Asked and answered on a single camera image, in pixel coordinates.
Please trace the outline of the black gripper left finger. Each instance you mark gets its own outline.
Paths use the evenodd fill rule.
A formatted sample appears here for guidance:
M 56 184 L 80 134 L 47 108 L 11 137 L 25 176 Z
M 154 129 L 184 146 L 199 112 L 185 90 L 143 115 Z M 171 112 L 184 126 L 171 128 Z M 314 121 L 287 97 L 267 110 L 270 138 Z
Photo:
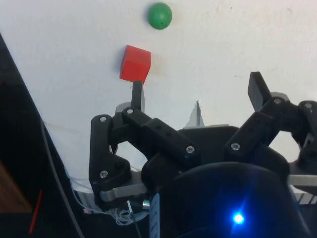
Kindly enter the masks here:
M 148 162 L 141 172 L 133 172 L 130 162 L 116 154 L 123 142 L 146 156 Z M 169 178 L 199 162 L 198 145 L 144 113 L 141 81 L 133 82 L 131 102 L 121 111 L 91 120 L 89 182 L 102 210 L 121 208 L 129 199 L 150 197 Z

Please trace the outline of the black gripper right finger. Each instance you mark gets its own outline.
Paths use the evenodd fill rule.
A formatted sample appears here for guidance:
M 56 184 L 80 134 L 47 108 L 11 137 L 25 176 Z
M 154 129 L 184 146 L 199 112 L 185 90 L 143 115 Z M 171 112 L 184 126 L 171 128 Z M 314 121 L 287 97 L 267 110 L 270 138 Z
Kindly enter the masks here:
M 294 105 L 281 95 L 272 95 L 260 72 L 250 73 L 248 96 L 255 111 L 226 143 L 226 158 L 249 162 L 280 131 L 286 131 L 300 147 L 296 165 L 303 171 L 316 171 L 317 103 Z

